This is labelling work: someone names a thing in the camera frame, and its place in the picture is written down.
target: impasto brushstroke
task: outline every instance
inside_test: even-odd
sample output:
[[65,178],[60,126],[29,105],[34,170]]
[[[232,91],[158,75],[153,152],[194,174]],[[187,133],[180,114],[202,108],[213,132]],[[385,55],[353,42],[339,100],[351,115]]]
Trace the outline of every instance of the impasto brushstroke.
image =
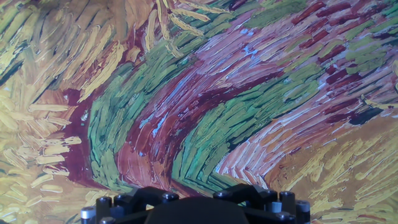
[[393,0],[0,0],[0,219],[243,182],[395,223],[397,45]]

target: red brushstroke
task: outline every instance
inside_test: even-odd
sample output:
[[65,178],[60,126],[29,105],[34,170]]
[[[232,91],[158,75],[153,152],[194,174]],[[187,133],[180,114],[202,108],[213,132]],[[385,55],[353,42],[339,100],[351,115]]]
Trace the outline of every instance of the red brushstroke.
[[326,23],[329,22],[328,18],[323,18],[321,20],[319,20],[318,22],[314,23],[314,25],[311,25],[306,31],[306,34],[313,34],[315,31],[318,31],[319,29],[321,29],[324,25],[326,25]]
[[336,71],[336,67],[335,65],[330,65],[325,71],[327,72],[327,74],[331,75]]
[[334,56],[342,53],[345,50],[346,50],[346,47],[344,47],[343,45],[337,45],[328,54],[326,54],[324,57],[318,58],[318,61],[320,63],[326,62],[328,59],[333,58]]
[[337,80],[340,80],[341,78],[345,77],[346,75],[348,75],[348,73],[347,73],[346,69],[344,68],[340,72],[327,78],[326,82],[327,82],[327,84],[333,84],[333,83],[337,82]]
[[350,14],[350,15],[346,15],[346,16],[341,16],[340,18],[330,21],[330,25],[331,26],[343,25],[347,21],[357,19],[357,18],[359,18],[358,14]]
[[352,74],[349,77],[345,78],[344,80],[336,83],[334,86],[329,87],[327,90],[332,91],[332,90],[338,89],[342,86],[348,85],[350,83],[360,81],[361,79],[362,79],[362,76],[359,75],[358,73],[355,73],[355,74]]
[[351,4],[348,2],[344,2],[344,3],[340,3],[340,4],[336,4],[334,6],[329,7],[328,9],[325,9],[323,11],[320,11],[317,13],[318,17],[325,17],[325,16],[329,16],[335,12],[339,12],[342,11],[344,9],[348,9],[351,7]]
[[86,111],[89,112],[88,117],[90,117],[93,95],[89,96],[85,101],[78,103],[80,99],[79,90],[67,89],[63,94],[68,96],[68,106],[77,106],[77,108],[70,116],[69,121],[71,124],[67,125],[62,131],[65,133],[65,138],[78,136],[81,139],[81,144],[69,145],[70,151],[62,154],[65,161],[60,162],[59,165],[68,168],[68,178],[71,181],[79,182],[79,184],[87,187],[104,189],[104,186],[93,180],[93,173],[91,171],[90,144],[87,139],[89,119],[86,119],[86,121],[81,120]]
[[326,37],[329,33],[326,30],[322,30],[321,32],[317,33],[315,36],[312,37],[312,39],[306,41],[305,43],[302,43],[299,45],[301,49],[307,49],[317,43],[319,40],[322,40],[322,38]]
[[335,112],[337,112],[337,111],[339,111],[339,110],[341,110],[343,108],[346,108],[348,106],[351,106],[351,105],[353,105],[353,104],[355,104],[357,102],[358,102],[358,99],[353,98],[353,99],[350,99],[350,100],[348,100],[346,102],[342,102],[342,103],[339,103],[339,104],[337,104],[335,106],[329,107],[325,111],[323,111],[323,113],[325,115],[328,115],[328,114],[331,114],[331,113],[335,113]]
[[308,16],[310,16],[312,13],[314,13],[315,11],[325,7],[326,4],[318,1],[315,4],[313,4],[312,6],[310,6],[308,9],[306,9],[303,13],[301,13],[301,15],[299,15],[298,17],[292,19],[292,23],[294,25],[297,25],[299,22],[303,21],[304,19],[306,19]]
[[354,111],[346,114],[336,114],[333,116],[330,116],[327,120],[326,123],[337,123],[339,121],[344,121],[347,120],[348,118],[352,117],[354,115]]

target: black plastic part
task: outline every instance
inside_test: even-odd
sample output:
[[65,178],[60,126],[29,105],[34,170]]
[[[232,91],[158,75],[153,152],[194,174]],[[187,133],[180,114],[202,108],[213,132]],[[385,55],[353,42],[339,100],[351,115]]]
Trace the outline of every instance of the black plastic part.
[[238,184],[225,189],[229,194],[223,198],[218,198],[217,192],[213,194],[213,198],[222,199],[228,202],[242,203],[248,201],[252,208],[264,209],[264,202],[259,192],[252,185]]
[[146,224],[249,224],[235,203],[208,197],[190,197],[154,207]]
[[94,220],[94,219],[95,219],[95,217],[94,217],[94,218],[87,218],[87,219],[81,218],[81,219],[80,219],[80,223],[81,223],[81,224],[90,224],[90,223],[93,223],[92,220]]
[[296,214],[296,199],[293,192],[279,192],[279,200],[282,202],[282,211]]
[[112,198],[100,197],[96,200],[95,223],[100,223],[104,217],[111,216]]
[[264,203],[264,210],[272,211],[272,203],[278,201],[278,192],[275,190],[265,190],[260,192],[260,196]]
[[[222,192],[214,198],[189,197],[178,199],[178,195],[153,187],[145,187],[134,195],[118,195],[112,199],[99,198],[96,201],[96,214],[89,222],[99,224],[103,217],[113,217],[117,224],[304,224],[310,221],[310,204],[295,201],[292,192],[281,192],[282,212],[272,213],[272,203],[278,202],[274,190],[258,192],[251,185],[239,184]],[[239,206],[246,202],[247,207]],[[264,205],[270,210],[264,211]]]
[[137,212],[118,218],[116,224],[144,224],[150,211]]
[[295,217],[291,215],[286,220],[281,220],[276,213],[263,212],[253,208],[243,208],[250,224],[295,224]]

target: screw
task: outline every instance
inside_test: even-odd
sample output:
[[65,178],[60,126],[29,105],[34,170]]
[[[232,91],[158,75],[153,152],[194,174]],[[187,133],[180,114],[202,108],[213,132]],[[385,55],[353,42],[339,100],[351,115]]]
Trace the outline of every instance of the screw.
[[114,224],[116,223],[116,219],[113,217],[104,217],[99,221],[100,224]]
[[279,213],[276,213],[276,217],[279,218],[280,220],[286,220],[290,217],[290,213],[289,212],[279,212]]
[[119,194],[118,196],[116,196],[117,199],[122,199],[125,198],[127,195],[126,194]]
[[100,200],[101,202],[107,202],[107,201],[112,200],[112,199],[109,198],[109,197],[100,197],[99,200]]
[[282,195],[292,195],[293,192],[284,191],[284,192],[280,192],[280,194],[282,194]]
[[82,219],[90,219],[95,216],[95,207],[94,206],[89,206],[89,207],[84,207],[80,210],[80,216]]
[[162,194],[162,197],[166,199],[166,201],[172,201],[179,198],[178,194],[173,192],[165,192]]
[[219,192],[215,193],[214,196],[216,198],[225,198],[225,197],[231,196],[231,192],[228,192],[226,190],[222,190],[222,191],[219,191]]

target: black cylinder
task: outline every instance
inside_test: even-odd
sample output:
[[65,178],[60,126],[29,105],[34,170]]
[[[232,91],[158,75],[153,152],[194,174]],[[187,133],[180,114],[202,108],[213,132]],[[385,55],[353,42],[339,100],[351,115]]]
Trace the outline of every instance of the black cylinder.
[[282,211],[289,212],[292,215],[296,214],[295,195],[290,191],[279,192],[279,200],[282,202]]
[[296,220],[297,224],[306,224],[310,223],[311,215],[310,215],[310,202],[306,200],[297,200],[296,201]]

